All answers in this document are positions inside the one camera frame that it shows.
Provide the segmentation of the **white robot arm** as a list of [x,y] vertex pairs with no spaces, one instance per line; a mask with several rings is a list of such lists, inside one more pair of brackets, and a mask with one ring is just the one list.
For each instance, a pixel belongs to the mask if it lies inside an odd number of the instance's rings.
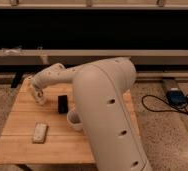
[[31,80],[35,101],[45,103],[43,90],[70,83],[76,111],[99,171],[152,171],[123,99],[136,80],[127,57],[102,59],[66,68],[54,64]]

